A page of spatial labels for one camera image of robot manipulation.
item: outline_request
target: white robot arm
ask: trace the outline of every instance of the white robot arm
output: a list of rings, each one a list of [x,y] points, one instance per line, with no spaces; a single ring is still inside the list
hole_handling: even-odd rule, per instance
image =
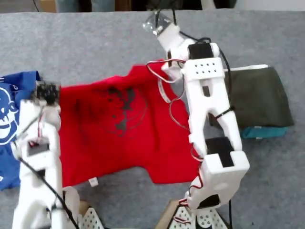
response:
[[[74,188],[62,188],[58,96],[57,86],[37,82],[34,99],[20,103],[17,139],[11,143],[13,155],[22,162],[13,229],[78,228],[80,197]]]
[[[230,107],[220,49],[216,43],[184,39],[179,26],[162,14],[156,20],[156,15],[153,13],[143,26],[157,36],[168,59],[185,61],[183,68],[178,62],[167,62],[162,70],[173,80],[184,77],[190,111],[189,141],[202,161],[198,177],[180,203],[193,211],[217,208],[233,197],[250,167]],[[209,95],[204,94],[203,87],[208,87]],[[208,113],[217,118],[225,137],[205,139],[203,127]]]

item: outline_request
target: table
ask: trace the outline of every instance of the table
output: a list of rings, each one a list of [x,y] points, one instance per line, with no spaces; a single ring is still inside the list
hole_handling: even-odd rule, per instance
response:
[[[156,38],[142,29],[148,12],[0,15],[0,73],[38,69],[63,86],[126,75],[135,63],[164,57]],[[266,63],[286,89],[295,126],[282,138],[245,140],[251,168],[233,198],[235,229],[303,228],[305,210],[305,13],[179,11],[184,32],[210,36],[232,67]],[[205,129],[207,137],[217,134]],[[154,185],[142,168],[77,186],[107,227],[153,228],[171,198],[187,183]],[[18,188],[0,193],[0,227],[11,227]],[[220,208],[227,217],[227,206]]]

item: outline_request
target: folded cloth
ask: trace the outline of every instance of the folded cloth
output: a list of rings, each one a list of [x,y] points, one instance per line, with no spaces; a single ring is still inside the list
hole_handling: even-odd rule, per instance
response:
[[[254,126],[246,127],[241,132],[242,138],[270,138],[282,137],[286,134],[288,127],[266,127]]]
[[[161,65],[152,68],[166,78]],[[163,87],[170,99],[176,97],[169,84]],[[64,186],[130,167],[145,168],[154,183],[196,177],[198,162],[190,153],[189,131],[170,118],[158,78],[145,65],[132,67],[125,77],[63,87],[60,105]],[[187,125],[182,101],[173,103],[172,113]]]
[[[0,190],[20,185],[19,162],[13,157],[10,141],[16,137],[21,99],[29,99],[40,80],[37,71],[0,78]]]
[[[273,67],[253,65],[237,68],[232,69],[231,75],[230,103],[241,130],[246,127],[287,127],[294,124],[287,95]],[[225,83],[228,88],[227,72]],[[210,124],[217,125],[211,115]]]

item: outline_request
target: olive green fabric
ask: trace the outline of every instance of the olive green fabric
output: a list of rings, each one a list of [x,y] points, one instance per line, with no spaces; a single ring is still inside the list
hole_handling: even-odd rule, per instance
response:
[[[287,95],[273,67],[231,71],[230,103],[240,129],[248,126],[284,127],[294,124]],[[225,83],[228,89],[228,75]],[[210,124],[217,125],[210,115]]]

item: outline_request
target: cartoon face print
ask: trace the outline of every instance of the cartoon face print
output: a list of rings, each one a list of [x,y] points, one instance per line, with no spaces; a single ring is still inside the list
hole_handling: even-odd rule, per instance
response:
[[[0,87],[0,145],[6,145],[16,135],[18,109],[7,90]]]

